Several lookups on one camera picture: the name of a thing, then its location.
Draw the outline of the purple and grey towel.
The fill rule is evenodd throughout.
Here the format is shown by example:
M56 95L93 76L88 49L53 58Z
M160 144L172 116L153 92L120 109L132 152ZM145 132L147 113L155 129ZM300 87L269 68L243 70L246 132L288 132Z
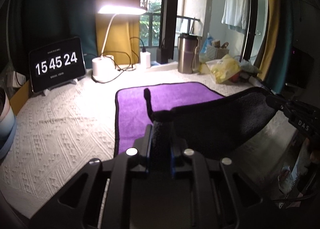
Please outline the purple and grey towel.
M269 93L263 88L252 87L229 96L199 82L158 84L147 89L152 110L169 111L176 135L208 159L236 156L276 114L267 105ZM151 124L144 90L132 87L116 92L116 155L132 147Z

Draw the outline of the white textured tablecloth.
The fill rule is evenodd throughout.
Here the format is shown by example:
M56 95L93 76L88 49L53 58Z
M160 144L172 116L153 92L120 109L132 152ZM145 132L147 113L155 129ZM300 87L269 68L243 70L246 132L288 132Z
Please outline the white textured tablecloth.
M116 92L162 83L199 82L229 96L249 84L215 84L210 75L177 70L125 72L107 84L85 77L77 85L53 89L28 99L17 115L14 142L1 163L1 191L7 202L31 218L84 164L94 157L109 160L115 149ZM231 152L258 185L271 182L296 133L283 113Z

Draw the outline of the red cup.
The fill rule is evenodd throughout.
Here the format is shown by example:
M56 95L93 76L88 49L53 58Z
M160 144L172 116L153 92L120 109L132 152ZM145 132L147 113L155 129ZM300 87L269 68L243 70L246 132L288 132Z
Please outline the red cup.
M238 72L238 73L234 74L232 77L230 77L228 80L232 83L237 83L240 80L240 74L241 74L241 72Z

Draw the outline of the yellow tissue pack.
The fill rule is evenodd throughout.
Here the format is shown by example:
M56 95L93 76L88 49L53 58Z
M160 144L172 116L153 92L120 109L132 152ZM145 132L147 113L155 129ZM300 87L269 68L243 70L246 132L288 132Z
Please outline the yellow tissue pack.
M229 80L241 71L239 62L229 54L223 56L216 63L210 66L209 69L215 83L217 84Z

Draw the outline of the yellow curtain right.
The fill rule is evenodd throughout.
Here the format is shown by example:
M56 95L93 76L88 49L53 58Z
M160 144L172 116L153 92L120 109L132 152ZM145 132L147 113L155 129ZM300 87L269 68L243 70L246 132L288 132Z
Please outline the yellow curtain right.
M267 76L273 58L273 54L276 49L280 22L280 0L268 0L268 11L269 18L266 45L263 58L260 64L261 73L258 75L258 77L263 81Z

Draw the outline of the yellow curtain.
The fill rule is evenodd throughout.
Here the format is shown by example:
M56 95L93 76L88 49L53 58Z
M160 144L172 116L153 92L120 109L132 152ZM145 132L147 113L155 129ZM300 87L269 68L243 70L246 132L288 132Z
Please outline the yellow curtain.
M266 45L263 58L260 64L261 73L258 75L258 77L263 81L267 76L273 58L273 54L276 49L280 22L280 0L268 0L268 11L269 18Z
M95 0L97 9L104 5L139 7L140 0ZM139 61L139 16L95 15L98 52L114 56L117 64Z

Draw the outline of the white round humidifier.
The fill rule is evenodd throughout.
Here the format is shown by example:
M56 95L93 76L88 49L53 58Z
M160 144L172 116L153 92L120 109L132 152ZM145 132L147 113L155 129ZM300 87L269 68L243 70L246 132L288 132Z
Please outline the white round humidifier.
M5 90L1 88L0 159L8 154L16 134L17 121Z

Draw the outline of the white perforated basket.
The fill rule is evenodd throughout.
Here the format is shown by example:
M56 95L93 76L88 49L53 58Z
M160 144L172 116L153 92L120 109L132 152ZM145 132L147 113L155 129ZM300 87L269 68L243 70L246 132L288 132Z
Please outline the white perforated basket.
M221 59L223 56L227 55L229 50L227 48L216 48L211 45L207 45L206 57L211 60Z

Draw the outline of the blue plastic bag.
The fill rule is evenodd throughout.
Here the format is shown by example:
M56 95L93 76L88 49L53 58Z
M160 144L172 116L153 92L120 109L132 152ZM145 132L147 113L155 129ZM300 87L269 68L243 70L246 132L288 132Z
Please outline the blue plastic bag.
M206 40L204 41L204 44L200 50L200 53L206 53L207 51L207 46L211 45L212 44L212 41L213 41L213 37L210 33L207 33L207 38Z

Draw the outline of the cardboard box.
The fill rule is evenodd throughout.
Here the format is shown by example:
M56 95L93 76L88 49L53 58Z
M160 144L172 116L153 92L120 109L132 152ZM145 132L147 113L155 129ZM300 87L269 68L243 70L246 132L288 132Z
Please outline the cardboard box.
M10 99L10 105L13 113L17 116L22 107L25 105L27 100L31 96L31 85L30 81L26 81L24 85L18 89L14 96Z

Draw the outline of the white hanging shirt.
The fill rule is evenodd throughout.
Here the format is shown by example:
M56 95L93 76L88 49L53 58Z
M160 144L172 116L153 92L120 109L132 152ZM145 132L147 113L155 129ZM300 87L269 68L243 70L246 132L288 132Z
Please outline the white hanging shirt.
M239 33L245 33L247 26L248 0L225 0L222 24Z

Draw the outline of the white desk lamp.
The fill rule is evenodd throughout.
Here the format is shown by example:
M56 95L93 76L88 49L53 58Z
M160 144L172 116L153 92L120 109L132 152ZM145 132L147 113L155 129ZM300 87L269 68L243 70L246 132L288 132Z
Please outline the white desk lamp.
M139 46L131 37L139 35L139 17L147 9L139 5L106 3L98 9L97 42L100 50L92 59L92 78L108 83L131 68L137 60Z

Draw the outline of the stainless steel tumbler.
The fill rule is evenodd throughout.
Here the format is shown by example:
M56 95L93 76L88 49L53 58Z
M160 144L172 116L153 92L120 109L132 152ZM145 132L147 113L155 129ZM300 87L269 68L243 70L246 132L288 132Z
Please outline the stainless steel tumbler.
M200 37L181 33L178 37L178 72L193 74L199 69Z

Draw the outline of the tablet showing clock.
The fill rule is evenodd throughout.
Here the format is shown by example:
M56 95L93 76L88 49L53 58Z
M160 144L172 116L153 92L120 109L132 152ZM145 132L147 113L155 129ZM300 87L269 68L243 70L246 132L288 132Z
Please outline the tablet showing clock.
M82 78L86 74L79 37L35 49L29 53L28 62L31 90L34 93Z

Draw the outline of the white charger plug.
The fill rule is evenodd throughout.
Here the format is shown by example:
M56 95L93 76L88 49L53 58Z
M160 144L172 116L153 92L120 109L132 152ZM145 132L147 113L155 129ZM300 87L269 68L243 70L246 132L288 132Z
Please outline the white charger plug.
M151 67L151 53L146 51L145 48L140 52L140 67L143 69Z

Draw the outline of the black power bank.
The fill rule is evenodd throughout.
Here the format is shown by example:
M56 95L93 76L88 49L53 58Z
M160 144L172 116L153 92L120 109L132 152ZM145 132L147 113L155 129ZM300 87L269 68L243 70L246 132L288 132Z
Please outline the black power bank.
M168 63L168 52L167 52L166 48L157 48L156 62L159 64L167 64Z

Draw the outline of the dark green curtain left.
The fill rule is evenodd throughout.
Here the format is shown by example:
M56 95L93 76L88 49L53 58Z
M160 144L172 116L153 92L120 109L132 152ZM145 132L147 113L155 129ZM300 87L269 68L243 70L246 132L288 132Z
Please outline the dark green curtain left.
M86 68L98 54L95 0L10 0L9 53L15 70L29 76L29 53L42 46L80 37Z

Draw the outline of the yellow curtain left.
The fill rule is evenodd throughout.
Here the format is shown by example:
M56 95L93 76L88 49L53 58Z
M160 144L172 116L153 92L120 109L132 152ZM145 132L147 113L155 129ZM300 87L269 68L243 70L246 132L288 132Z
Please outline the yellow curtain left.
M140 0L95 0L97 9L104 5L139 7ZM117 64L139 61L139 16L95 15L98 52L114 56Z

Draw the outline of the black window frame post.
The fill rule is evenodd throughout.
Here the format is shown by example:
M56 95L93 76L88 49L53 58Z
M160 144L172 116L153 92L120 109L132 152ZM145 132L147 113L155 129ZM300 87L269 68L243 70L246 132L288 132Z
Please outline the black window frame post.
M168 60L174 57L178 0L162 0L159 48L166 48Z

